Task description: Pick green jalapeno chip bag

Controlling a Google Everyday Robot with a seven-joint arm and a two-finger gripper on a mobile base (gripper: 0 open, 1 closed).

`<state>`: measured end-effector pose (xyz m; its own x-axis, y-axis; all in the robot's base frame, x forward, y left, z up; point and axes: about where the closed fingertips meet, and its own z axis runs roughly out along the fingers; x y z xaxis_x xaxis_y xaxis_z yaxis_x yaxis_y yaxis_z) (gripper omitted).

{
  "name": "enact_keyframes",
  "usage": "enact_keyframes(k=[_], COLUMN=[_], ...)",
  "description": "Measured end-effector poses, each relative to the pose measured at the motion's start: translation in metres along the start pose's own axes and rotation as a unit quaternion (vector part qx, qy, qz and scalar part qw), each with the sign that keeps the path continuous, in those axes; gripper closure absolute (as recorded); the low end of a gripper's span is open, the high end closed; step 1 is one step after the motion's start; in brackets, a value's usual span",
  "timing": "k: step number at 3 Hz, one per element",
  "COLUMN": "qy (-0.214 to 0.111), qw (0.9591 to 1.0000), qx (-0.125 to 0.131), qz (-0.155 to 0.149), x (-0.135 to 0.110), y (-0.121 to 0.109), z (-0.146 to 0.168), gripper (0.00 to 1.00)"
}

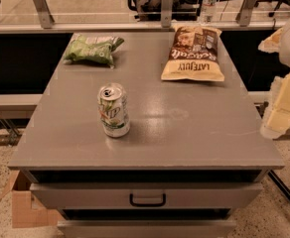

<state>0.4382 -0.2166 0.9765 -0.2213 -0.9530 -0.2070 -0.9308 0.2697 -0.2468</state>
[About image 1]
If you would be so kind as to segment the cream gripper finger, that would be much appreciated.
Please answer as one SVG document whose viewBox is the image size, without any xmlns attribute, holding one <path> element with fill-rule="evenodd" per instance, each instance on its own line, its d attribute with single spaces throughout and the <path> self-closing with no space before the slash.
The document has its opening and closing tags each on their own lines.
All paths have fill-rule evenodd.
<svg viewBox="0 0 290 238">
<path fill-rule="evenodd" d="M 264 111 L 260 133 L 264 138 L 277 139 L 290 128 L 290 72 L 275 76 L 271 83 L 268 106 Z"/>
<path fill-rule="evenodd" d="M 282 31 L 282 28 L 276 30 L 272 35 L 259 44 L 258 49 L 269 54 L 278 53 L 280 50 L 280 38 Z"/>
</svg>

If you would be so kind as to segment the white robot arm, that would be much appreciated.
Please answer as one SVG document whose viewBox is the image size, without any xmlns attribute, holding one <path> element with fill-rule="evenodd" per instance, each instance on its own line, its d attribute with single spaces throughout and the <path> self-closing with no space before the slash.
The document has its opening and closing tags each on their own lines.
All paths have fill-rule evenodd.
<svg viewBox="0 0 290 238">
<path fill-rule="evenodd" d="M 286 24 L 260 43 L 258 49 L 277 53 L 282 64 L 290 67 L 290 18 Z M 260 133 L 268 139 L 277 139 L 290 128 L 290 72 L 275 76 L 268 95 Z"/>
</svg>

